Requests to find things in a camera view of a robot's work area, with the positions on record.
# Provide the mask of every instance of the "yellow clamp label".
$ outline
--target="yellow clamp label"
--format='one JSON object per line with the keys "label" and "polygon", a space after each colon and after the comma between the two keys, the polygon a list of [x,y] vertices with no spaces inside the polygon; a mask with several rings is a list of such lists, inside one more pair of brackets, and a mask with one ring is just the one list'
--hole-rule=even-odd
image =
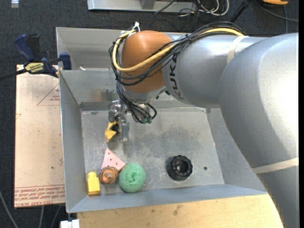
{"label": "yellow clamp label", "polygon": [[25,66],[25,69],[33,74],[43,70],[43,63],[29,63]]}

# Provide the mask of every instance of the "robotic arm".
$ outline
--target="robotic arm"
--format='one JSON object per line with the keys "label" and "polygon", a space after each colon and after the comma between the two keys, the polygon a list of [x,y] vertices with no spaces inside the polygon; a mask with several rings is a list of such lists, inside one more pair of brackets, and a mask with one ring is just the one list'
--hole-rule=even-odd
{"label": "robotic arm", "polygon": [[220,107],[285,227],[299,227],[298,33],[248,37],[218,23],[180,37],[133,27],[110,54],[120,100],[109,111],[108,141],[116,132],[128,139],[127,112],[151,123],[150,100],[164,91],[189,105]]}

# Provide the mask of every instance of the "cardboard box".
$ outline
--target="cardboard box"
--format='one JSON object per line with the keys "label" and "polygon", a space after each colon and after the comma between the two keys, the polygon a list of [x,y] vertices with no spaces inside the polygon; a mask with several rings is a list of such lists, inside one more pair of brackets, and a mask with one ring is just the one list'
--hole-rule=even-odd
{"label": "cardboard box", "polygon": [[65,203],[63,168],[59,80],[18,75],[14,207]]}

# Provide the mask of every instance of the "pink foam piece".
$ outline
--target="pink foam piece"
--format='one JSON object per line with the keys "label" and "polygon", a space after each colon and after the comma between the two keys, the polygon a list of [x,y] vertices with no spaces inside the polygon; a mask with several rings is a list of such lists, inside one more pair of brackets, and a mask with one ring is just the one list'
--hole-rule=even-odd
{"label": "pink foam piece", "polygon": [[108,148],[106,148],[104,155],[104,161],[101,169],[105,167],[115,167],[118,171],[120,171],[125,166],[125,163]]}

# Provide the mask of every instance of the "green scrubber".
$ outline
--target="green scrubber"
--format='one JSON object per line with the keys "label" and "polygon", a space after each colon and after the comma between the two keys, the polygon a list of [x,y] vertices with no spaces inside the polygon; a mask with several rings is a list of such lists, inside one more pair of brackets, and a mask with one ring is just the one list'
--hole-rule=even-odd
{"label": "green scrubber", "polygon": [[119,183],[125,192],[136,192],[144,184],[146,174],[143,168],[135,163],[127,164],[119,175]]}

